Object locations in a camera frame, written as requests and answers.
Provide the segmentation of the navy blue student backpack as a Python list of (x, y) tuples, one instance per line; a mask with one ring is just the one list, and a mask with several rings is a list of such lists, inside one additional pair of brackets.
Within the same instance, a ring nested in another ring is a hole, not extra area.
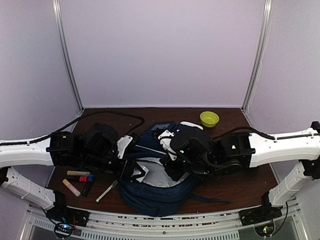
[(153, 137), (153, 130), (165, 128), (175, 132), (178, 128), (196, 127), (197, 134), (206, 135), (203, 127), (188, 121), (176, 124), (157, 122), (141, 133), (137, 145), (126, 156), (149, 168), (142, 182), (137, 180), (121, 181), (118, 190), (124, 202), (138, 213), (151, 217), (166, 217), (173, 215), (187, 199), (203, 203), (226, 202), (220, 198), (207, 198), (194, 193), (200, 182), (198, 175), (207, 174), (204, 166), (196, 167), (196, 174), (185, 173), (178, 181), (172, 180), (165, 172), (160, 160), (166, 155), (159, 142)]

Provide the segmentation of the blue cap marker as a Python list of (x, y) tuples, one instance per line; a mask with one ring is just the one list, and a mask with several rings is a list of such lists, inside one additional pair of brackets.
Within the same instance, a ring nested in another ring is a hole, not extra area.
[(88, 176), (87, 181), (86, 181), (86, 183), (84, 185), (84, 188), (83, 188), (83, 190), (81, 192), (82, 196), (87, 196), (88, 195), (88, 193), (89, 193), (89, 191), (90, 191), (90, 189), (92, 187), (92, 184), (95, 181), (95, 177), (96, 176), (94, 174), (90, 174)]

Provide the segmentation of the pink highlighter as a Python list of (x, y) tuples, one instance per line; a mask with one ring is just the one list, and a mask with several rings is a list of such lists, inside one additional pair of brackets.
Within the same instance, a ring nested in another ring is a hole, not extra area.
[(66, 179), (69, 182), (79, 182), (79, 183), (86, 183), (88, 181), (87, 176), (67, 176)]

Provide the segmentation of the yellow highlighter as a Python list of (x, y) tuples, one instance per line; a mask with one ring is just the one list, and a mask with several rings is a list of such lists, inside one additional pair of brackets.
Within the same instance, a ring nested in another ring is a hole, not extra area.
[(80, 176), (80, 177), (89, 177), (90, 174), (91, 173), (88, 171), (72, 171), (72, 170), (68, 170), (66, 173), (67, 176)]

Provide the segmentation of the beige highlighter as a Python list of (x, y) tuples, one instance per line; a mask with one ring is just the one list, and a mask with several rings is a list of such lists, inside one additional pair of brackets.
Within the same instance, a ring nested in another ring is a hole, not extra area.
[(65, 187), (68, 188), (69, 191), (71, 191), (76, 197), (79, 197), (81, 195), (80, 191), (77, 190), (67, 179), (63, 179), (62, 183)]

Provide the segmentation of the white power adapter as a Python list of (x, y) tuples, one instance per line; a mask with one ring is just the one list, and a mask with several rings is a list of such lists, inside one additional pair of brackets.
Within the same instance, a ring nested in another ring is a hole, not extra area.
[(133, 170), (133, 174), (132, 174), (132, 178), (140, 183), (143, 182), (143, 180), (145, 179), (145, 177), (147, 176), (147, 174), (149, 173), (149, 168), (147, 168), (146, 166), (144, 166), (143, 164), (137, 164), (134, 167)]

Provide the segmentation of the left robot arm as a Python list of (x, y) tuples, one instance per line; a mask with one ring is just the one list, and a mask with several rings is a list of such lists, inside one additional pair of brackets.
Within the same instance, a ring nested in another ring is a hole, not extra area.
[(76, 134), (59, 131), (40, 138), (0, 142), (0, 186), (26, 199), (61, 222), (72, 218), (66, 197), (59, 191), (42, 187), (22, 176), (14, 167), (43, 165), (88, 168), (91, 171), (117, 174), (122, 181), (143, 178), (146, 170), (125, 153), (137, 141), (135, 135), (119, 137), (117, 131), (102, 123), (94, 123), (88, 131)]

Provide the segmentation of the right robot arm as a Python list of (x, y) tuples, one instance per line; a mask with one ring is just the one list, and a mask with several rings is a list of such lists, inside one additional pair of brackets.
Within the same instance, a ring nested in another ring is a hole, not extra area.
[(268, 220), (304, 184), (320, 177), (320, 123), (305, 130), (266, 134), (251, 127), (236, 127), (216, 137), (200, 127), (168, 130), (156, 127), (152, 136), (166, 154), (160, 159), (174, 181), (185, 173), (203, 176), (229, 175), (259, 166), (296, 160), (291, 172), (263, 197), (256, 210), (259, 220)]

